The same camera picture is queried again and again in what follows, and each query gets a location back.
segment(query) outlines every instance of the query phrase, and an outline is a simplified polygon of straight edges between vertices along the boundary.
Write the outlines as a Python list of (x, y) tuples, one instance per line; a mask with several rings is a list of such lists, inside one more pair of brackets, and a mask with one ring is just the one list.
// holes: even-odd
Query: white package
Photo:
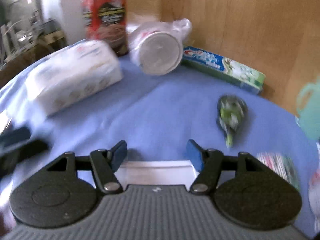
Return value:
[(28, 99), (48, 116), (122, 79), (120, 63), (103, 41), (84, 41), (59, 50), (33, 69)]

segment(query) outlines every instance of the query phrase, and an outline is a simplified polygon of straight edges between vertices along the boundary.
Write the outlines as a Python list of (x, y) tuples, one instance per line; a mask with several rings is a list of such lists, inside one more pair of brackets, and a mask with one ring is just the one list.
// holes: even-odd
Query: blue table surface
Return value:
[[(318, 165), (316, 143), (305, 137), (292, 114), (184, 66), (165, 76), (145, 75), (124, 56), (120, 58), (124, 78), (119, 83), (45, 120), (37, 106), (27, 100), (24, 86), (28, 73), (45, 60), (46, 57), (34, 63), (0, 90), (0, 110), (6, 109), (16, 126), (25, 124), (33, 137), (52, 144), (49, 154), (17, 167), (13, 175), (16, 184), (63, 152), (88, 155), (98, 148), (111, 148), (120, 140), (134, 149), (128, 153), (131, 161), (183, 159), (189, 139), (225, 155), (236, 156), (240, 151), (254, 156), (281, 153), (292, 158), (300, 179), (303, 206), (295, 226), (310, 238), (315, 235), (308, 180)], [(226, 147), (216, 125), (217, 101), (224, 94), (241, 97), (249, 109), (249, 118), (231, 149)]]

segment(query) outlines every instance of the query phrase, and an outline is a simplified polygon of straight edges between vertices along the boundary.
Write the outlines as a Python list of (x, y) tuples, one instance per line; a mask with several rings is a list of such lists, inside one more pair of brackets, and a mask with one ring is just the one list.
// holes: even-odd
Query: plastic bag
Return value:
[(120, 63), (103, 41), (62, 49), (33, 69), (25, 85), (28, 99), (48, 116), (120, 81)]
[(188, 19), (141, 24), (128, 38), (131, 61), (147, 74), (169, 73), (179, 65), (182, 43), (191, 30)]

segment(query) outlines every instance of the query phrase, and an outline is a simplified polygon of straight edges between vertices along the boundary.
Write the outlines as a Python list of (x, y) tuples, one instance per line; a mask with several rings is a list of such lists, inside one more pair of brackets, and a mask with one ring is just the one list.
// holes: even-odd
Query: white wall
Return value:
[(44, 20), (56, 19), (67, 36), (69, 44), (85, 38), (81, 0), (42, 0)]

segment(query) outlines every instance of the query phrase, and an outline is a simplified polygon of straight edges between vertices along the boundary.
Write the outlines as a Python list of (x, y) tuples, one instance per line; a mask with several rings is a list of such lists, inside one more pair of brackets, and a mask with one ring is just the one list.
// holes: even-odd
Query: colorful box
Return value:
[(262, 91), (266, 77), (263, 73), (230, 58), (191, 46), (184, 48), (182, 63), (253, 94)]
[(117, 56), (128, 52), (126, 0), (81, 0), (87, 37), (106, 41)]

